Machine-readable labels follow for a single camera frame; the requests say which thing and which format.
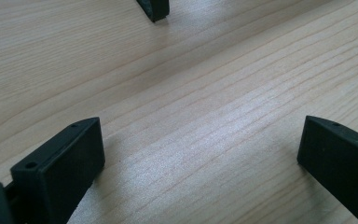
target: wood grain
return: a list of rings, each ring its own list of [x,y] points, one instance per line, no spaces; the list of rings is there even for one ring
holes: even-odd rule
[[[296,163],[306,115],[358,132],[358,1],[0,0],[0,181],[99,116],[69,223],[358,223]]]

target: wooden table top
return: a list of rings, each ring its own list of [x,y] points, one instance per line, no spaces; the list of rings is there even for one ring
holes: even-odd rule
[[[100,117],[69,223],[358,223],[298,166],[306,115],[358,132],[358,1],[0,0],[0,181]]]

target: black screw hole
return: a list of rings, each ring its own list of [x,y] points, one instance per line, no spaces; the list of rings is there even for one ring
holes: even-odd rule
[[[36,166],[37,166],[37,163],[34,162],[34,161],[31,161],[31,162],[28,162],[28,163],[25,165],[25,168],[27,168],[27,169],[32,169],[32,168],[34,168],[34,167],[36,167]]]

